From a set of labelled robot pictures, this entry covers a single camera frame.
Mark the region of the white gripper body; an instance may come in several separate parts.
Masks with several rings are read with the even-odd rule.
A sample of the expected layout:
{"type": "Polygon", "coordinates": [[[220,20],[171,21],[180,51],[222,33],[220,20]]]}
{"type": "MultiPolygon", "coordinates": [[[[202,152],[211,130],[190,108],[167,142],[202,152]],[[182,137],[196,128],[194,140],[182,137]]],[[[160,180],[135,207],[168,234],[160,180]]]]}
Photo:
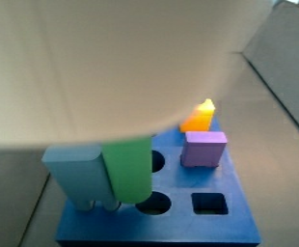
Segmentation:
{"type": "Polygon", "coordinates": [[[236,74],[276,0],[0,0],[0,149],[179,124],[236,74]]]}

